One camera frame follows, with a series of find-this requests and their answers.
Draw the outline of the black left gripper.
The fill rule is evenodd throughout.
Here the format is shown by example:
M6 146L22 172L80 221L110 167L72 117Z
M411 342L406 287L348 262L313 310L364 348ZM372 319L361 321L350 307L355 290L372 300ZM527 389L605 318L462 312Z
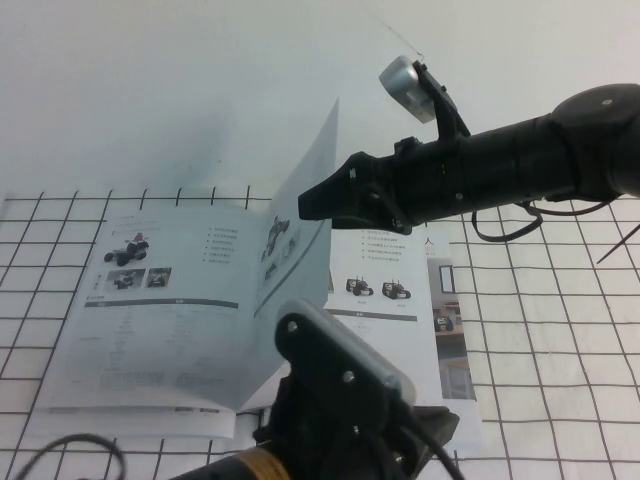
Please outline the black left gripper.
M441 446L459 424L459 416L445 406L416 406L413 414ZM293 375L280 380L269 421L254 438L257 479L415 479L430 461L430 448L394 405L377 425L358 420L345 406L321 407Z

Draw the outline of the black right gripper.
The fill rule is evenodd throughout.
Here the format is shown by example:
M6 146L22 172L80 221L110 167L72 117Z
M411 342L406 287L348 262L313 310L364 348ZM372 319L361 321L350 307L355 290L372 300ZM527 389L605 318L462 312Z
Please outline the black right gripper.
M332 219L337 230L379 230L408 235L455 195L445 192L459 160L462 139L420 143L406 138L392 155L358 152L335 173L300 194L301 220Z

